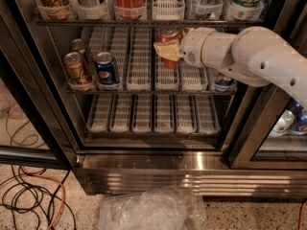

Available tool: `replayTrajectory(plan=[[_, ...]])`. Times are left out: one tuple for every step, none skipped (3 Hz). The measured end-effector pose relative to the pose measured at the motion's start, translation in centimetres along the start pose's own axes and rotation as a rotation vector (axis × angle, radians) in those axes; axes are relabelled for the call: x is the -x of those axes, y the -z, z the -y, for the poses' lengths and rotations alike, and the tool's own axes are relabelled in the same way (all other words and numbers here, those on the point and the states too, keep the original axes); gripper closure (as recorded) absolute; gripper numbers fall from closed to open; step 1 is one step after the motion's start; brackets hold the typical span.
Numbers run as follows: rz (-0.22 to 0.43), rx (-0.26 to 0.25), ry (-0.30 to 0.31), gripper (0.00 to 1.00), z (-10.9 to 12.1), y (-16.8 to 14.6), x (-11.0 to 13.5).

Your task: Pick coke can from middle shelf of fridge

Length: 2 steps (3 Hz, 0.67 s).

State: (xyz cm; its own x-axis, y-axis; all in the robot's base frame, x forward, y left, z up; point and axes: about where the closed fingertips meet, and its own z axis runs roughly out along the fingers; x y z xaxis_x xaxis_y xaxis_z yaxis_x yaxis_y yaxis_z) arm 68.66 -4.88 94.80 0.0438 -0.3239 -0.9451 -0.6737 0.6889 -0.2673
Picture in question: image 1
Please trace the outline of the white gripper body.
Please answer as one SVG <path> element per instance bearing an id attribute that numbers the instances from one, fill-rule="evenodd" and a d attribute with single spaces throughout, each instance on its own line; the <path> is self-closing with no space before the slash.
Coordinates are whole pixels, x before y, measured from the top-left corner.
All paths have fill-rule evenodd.
<path id="1" fill-rule="evenodd" d="M 201 60 L 202 47 L 205 40 L 215 32 L 215 29 L 199 27 L 189 31 L 181 40 L 180 50 L 184 61 L 191 66 L 203 68 Z"/>

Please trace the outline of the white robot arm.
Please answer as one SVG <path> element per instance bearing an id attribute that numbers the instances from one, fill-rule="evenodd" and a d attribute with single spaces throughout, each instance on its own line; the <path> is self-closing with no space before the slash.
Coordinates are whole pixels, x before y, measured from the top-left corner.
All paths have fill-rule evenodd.
<path id="1" fill-rule="evenodd" d="M 182 39 L 153 46 L 162 58 L 210 67 L 249 86 L 273 83 L 307 107 L 306 57 L 267 28 L 249 27 L 238 34 L 227 34 L 199 27 L 189 30 Z"/>

